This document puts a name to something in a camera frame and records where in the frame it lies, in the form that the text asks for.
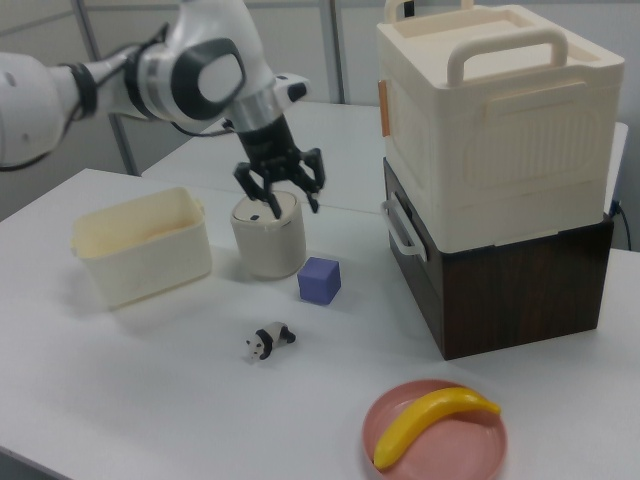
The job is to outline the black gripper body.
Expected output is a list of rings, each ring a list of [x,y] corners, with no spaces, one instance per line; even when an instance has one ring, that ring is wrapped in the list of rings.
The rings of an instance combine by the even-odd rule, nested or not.
[[[253,171],[274,167],[277,160],[284,164],[297,164],[301,151],[296,146],[284,115],[257,130],[238,132],[240,143]]]

